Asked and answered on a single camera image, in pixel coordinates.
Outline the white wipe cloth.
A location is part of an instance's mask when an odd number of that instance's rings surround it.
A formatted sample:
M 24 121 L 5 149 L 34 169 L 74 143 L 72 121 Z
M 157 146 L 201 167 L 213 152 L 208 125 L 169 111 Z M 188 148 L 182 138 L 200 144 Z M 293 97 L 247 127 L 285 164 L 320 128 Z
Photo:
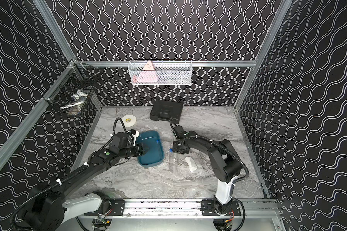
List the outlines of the white wipe cloth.
M 198 169 L 198 167 L 197 167 L 197 165 L 196 165 L 196 163 L 195 163 L 193 158 L 186 157 L 185 161 L 188 164 L 190 172 L 194 172 L 194 171 L 196 171 Z

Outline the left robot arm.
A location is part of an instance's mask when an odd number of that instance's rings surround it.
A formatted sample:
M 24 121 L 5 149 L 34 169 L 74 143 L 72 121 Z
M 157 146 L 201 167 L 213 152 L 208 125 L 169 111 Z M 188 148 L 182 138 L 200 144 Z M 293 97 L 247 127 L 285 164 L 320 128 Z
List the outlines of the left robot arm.
M 51 184 L 38 184 L 30 195 L 11 214 L 11 227 L 17 231 L 55 231 L 65 220 L 70 209 L 65 203 L 70 195 L 95 176 L 120 164 L 121 159 L 140 157 L 149 151 L 137 143 L 136 130 L 112 131 L 110 140 L 90 154 L 87 161 Z

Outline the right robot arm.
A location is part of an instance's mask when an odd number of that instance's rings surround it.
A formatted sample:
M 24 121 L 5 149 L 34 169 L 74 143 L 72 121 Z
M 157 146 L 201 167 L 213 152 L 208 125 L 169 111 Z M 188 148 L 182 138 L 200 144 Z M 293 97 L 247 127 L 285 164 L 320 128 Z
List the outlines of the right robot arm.
M 209 210 L 219 215 L 226 214 L 234 201 L 235 184 L 249 178 L 248 167 L 229 140 L 212 140 L 194 131 L 187 132 L 182 126 L 172 122 L 170 122 L 170 127 L 175 137 L 173 152 L 184 155 L 194 149 L 208 155 L 212 170 L 218 180 L 213 207 Z

